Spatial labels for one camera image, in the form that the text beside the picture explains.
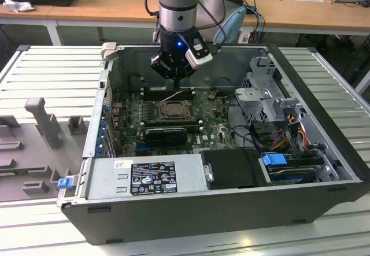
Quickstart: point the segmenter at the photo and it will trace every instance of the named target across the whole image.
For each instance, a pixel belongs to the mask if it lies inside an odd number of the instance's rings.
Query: blue plastic clip
[[[265,165],[287,165],[283,154],[266,154],[262,157]]]
[[[61,190],[63,188],[73,188],[73,179],[72,178],[60,178],[58,181],[58,189]]]

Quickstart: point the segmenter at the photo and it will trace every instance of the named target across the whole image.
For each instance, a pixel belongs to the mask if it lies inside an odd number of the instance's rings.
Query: wooden desk
[[[370,33],[370,9],[340,3],[289,0],[256,0],[265,17],[264,31],[307,34],[367,35]],[[54,45],[61,45],[58,26],[154,28],[156,19],[144,9],[144,0],[75,0],[70,7],[38,6],[27,13],[11,13],[0,7],[0,23],[44,25]],[[151,10],[158,0],[149,0]],[[245,18],[243,31],[251,32],[256,18]]]
[[[153,11],[159,8],[158,0],[149,0],[148,4]],[[156,22],[145,11],[144,0],[74,0],[68,8],[53,7],[48,17],[56,20]]]
[[[30,19],[47,19],[47,14],[53,6],[38,5],[35,10],[29,12],[10,12],[6,7],[0,6],[0,18],[30,18]]]
[[[266,21],[266,30],[276,28],[322,29],[370,32],[370,9],[361,5],[346,6],[342,3],[256,0],[257,9]],[[256,18],[248,16],[245,25],[255,25]]]

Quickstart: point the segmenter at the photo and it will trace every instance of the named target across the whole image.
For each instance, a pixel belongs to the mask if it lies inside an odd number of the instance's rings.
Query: warning label
[[[132,164],[130,192],[132,195],[177,192],[175,163]]]

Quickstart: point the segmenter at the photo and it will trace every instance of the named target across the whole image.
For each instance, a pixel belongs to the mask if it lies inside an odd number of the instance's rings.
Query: desk leg
[[[104,33],[103,33],[103,28],[102,27],[97,27],[97,29],[98,29],[99,40],[100,41],[105,41]]]
[[[55,20],[46,20],[44,26],[47,28],[49,32],[49,36],[51,42],[54,46],[61,46],[63,45],[63,40],[59,37],[58,34],[58,25]]]

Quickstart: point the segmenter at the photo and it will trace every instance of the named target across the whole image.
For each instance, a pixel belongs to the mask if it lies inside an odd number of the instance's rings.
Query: black computer case side panel
[[[308,224],[367,183],[62,206],[93,245]]]

